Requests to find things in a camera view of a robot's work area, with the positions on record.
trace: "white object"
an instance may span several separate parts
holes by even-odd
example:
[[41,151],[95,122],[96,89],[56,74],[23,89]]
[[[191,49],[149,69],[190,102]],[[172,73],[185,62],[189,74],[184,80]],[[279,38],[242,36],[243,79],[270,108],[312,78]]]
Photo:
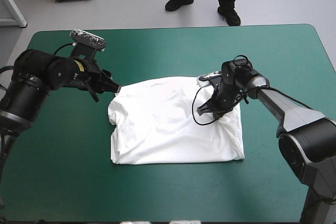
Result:
[[[192,102],[197,78],[168,77],[121,88],[110,103],[108,116],[116,124],[111,136],[111,159],[116,164],[200,163],[244,159],[240,107],[218,121],[197,125]],[[203,88],[194,105],[198,122],[213,120],[198,116],[196,108],[212,95]]]
[[0,8],[2,10],[0,14],[0,26],[27,26],[27,21],[23,17],[14,0],[2,0],[2,3],[0,1],[0,7],[3,6],[6,9]]

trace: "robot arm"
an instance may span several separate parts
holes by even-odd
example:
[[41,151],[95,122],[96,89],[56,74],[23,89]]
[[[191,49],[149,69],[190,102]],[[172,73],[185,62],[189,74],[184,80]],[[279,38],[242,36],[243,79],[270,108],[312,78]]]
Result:
[[[94,59],[97,51],[104,50],[104,39],[79,29],[70,35],[75,42],[69,58],[27,50],[16,59],[14,67],[2,69],[13,70],[13,75],[8,89],[0,86],[6,90],[0,101],[0,181],[16,138],[33,125],[52,90],[87,90],[98,102],[96,93],[118,93],[121,88]],[[0,209],[3,207],[0,198]]]
[[217,119],[247,96],[262,102],[279,121],[277,137],[283,157],[300,182],[309,186],[300,223],[334,223],[336,123],[271,88],[245,56],[223,63],[221,72],[201,76],[198,83],[214,87],[212,97],[197,109],[199,115],[213,113]]

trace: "black cable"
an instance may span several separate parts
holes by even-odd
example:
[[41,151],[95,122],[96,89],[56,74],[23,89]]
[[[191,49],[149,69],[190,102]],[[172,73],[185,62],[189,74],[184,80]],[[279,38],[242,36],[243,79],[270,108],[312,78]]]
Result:
[[[5,71],[9,71],[9,70],[14,70],[14,66],[6,66],[3,68],[0,68],[0,74],[2,74]],[[7,88],[2,86],[1,84],[0,84],[0,89],[5,90],[7,92]]]
[[1,134],[1,164],[0,164],[0,183],[2,179],[2,171],[5,165],[5,136]]
[[[221,116],[218,117],[218,118],[216,118],[216,119],[214,119],[214,120],[212,120],[212,121],[210,121],[210,122],[208,122],[208,123],[199,123],[199,122],[196,121],[196,118],[195,118],[195,115],[194,115],[194,103],[195,103],[196,97],[197,97],[197,95],[198,95],[198,93],[200,92],[201,89],[202,89],[202,88],[200,88],[200,89],[196,92],[195,98],[194,98],[194,100],[193,100],[193,104],[192,104],[192,115],[193,115],[193,119],[194,119],[194,121],[195,121],[196,124],[198,124],[198,125],[200,125],[200,126],[204,126],[204,125],[209,125],[209,124],[212,124],[212,123],[216,122],[218,119],[221,118]],[[294,101],[294,102],[297,102],[297,103],[301,104],[302,106],[305,106],[307,109],[310,109],[310,110],[313,109],[312,107],[310,107],[310,106],[306,105],[305,103],[303,103],[303,102],[301,102],[301,101],[299,101],[299,100],[297,100],[297,99],[295,99],[295,98],[293,98],[293,97],[291,97],[291,96],[289,96],[289,95],[287,95],[287,94],[281,92],[281,91],[278,90],[278,89],[271,88],[270,86],[259,86],[259,87],[251,88],[251,89],[247,90],[246,92],[243,92],[243,93],[240,95],[240,97],[237,99],[237,101],[234,102],[233,105],[232,105],[229,109],[227,109],[227,110],[225,110],[225,111],[216,111],[216,112],[225,114],[225,113],[231,111],[231,110],[232,110],[238,103],[240,103],[242,100],[246,99],[248,92],[251,92],[252,90],[257,90],[257,93],[258,93],[258,91],[261,90],[261,89],[267,89],[267,90],[276,91],[276,92],[282,94],[283,96],[287,97],[288,99],[290,99],[290,100],[292,100],[292,101]]]
[[307,109],[310,109],[310,110],[313,109],[312,107],[306,105],[305,103],[303,103],[303,102],[301,102],[301,101],[299,101],[299,100],[297,100],[297,99],[295,99],[295,98],[293,98],[293,97],[290,97],[289,95],[287,95],[287,94],[281,92],[281,91],[278,90],[278,89],[271,88],[271,87],[268,87],[268,86],[260,87],[259,89],[267,89],[267,90],[276,91],[276,92],[282,94],[284,97],[287,97],[288,99],[290,99],[290,100],[292,100],[292,101],[294,101],[294,102],[296,102],[296,103],[299,103],[299,104],[301,104],[302,106],[305,106]]
[[63,45],[63,46],[61,46],[61,47],[59,47],[59,48],[53,53],[53,55],[56,55],[56,54],[58,53],[59,50],[61,50],[62,48],[65,48],[65,47],[67,47],[67,46],[72,46],[72,43],[67,43],[67,44],[65,44],[65,45]]

